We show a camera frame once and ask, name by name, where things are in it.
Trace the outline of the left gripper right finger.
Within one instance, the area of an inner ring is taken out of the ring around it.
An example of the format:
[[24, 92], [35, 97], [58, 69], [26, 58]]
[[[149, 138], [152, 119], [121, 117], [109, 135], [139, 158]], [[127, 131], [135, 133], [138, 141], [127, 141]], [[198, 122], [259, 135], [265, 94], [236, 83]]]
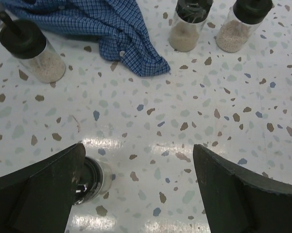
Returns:
[[194, 145], [193, 161], [212, 233], [292, 233], [292, 185]]

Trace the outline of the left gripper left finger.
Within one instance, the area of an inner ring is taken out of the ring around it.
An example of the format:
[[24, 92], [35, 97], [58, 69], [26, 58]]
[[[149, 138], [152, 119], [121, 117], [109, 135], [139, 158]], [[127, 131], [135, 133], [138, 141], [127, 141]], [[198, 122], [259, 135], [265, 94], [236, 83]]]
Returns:
[[85, 160], [74, 144], [0, 177], [0, 233], [63, 233]]

